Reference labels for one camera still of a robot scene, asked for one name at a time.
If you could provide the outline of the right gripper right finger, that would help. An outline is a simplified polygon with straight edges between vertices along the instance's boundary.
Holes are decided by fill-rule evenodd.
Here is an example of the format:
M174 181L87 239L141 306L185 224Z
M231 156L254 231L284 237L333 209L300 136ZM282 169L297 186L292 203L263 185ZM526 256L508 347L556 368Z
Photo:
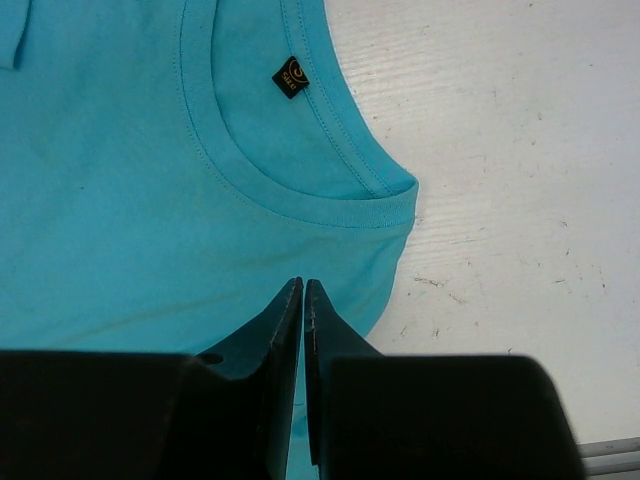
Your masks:
M519 355L390 356L311 280L304 303L310 456L323 479L581 479L553 381Z

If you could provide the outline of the teal t shirt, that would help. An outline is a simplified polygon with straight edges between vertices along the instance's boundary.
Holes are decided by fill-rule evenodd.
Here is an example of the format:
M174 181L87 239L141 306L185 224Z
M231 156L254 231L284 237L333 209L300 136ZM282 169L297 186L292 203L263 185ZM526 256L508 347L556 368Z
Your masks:
M419 184L321 1L1 5L1 345L196 354L292 277L361 335Z

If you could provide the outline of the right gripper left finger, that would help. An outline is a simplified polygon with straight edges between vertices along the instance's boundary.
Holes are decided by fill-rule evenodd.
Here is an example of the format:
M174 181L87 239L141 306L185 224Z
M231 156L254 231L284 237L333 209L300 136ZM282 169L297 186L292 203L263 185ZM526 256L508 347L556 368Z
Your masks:
M303 283L197 355L5 350L5 479L282 479Z

